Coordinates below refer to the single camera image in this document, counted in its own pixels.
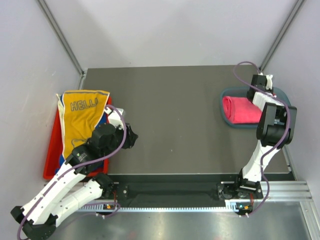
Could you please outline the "pink towel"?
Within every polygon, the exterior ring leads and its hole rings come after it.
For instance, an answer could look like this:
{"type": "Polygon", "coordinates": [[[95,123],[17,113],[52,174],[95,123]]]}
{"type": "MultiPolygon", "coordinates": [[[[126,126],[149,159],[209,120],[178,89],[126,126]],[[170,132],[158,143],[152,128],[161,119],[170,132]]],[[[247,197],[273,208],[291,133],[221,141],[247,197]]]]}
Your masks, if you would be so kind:
{"type": "Polygon", "coordinates": [[[246,97],[224,96],[222,109],[231,124],[257,124],[262,115],[262,111],[246,97]]]}

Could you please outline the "yellow hello towel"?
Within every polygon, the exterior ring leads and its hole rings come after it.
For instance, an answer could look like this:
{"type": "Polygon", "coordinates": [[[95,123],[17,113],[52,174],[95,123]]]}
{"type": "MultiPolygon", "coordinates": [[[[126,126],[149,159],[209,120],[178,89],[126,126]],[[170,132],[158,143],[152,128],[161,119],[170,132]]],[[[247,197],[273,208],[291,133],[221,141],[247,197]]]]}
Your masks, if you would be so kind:
{"type": "Polygon", "coordinates": [[[104,90],[67,90],[58,94],[62,154],[66,159],[75,147],[84,144],[93,130],[107,122],[104,112],[110,93],[104,90]]]}

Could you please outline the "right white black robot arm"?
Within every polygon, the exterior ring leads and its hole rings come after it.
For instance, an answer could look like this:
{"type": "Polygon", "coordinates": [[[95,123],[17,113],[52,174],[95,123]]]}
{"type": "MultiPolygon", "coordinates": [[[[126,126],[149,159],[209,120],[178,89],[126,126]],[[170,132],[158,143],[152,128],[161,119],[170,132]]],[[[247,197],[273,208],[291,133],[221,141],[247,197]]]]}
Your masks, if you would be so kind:
{"type": "Polygon", "coordinates": [[[272,75],[255,74],[247,91],[248,100],[262,114],[256,129],[255,150],[233,185],[233,192],[239,198],[262,196],[259,193],[260,182],[266,167],[273,156],[290,144],[294,137],[298,110],[274,94],[272,78],[272,75]]]}

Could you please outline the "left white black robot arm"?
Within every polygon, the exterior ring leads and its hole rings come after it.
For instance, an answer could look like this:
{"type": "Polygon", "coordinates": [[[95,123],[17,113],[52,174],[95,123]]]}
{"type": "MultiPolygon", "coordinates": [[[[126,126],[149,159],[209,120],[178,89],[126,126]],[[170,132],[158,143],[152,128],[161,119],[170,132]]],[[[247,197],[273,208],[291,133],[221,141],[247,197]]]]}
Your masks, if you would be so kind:
{"type": "Polygon", "coordinates": [[[97,170],[116,150],[130,149],[138,135],[130,124],[99,125],[83,144],[75,147],[55,176],[30,202],[15,206],[10,214],[20,224],[18,232],[29,240],[46,240],[71,214],[90,201],[107,199],[115,192],[113,180],[103,172],[93,176],[81,189],[70,190],[97,170]]]}

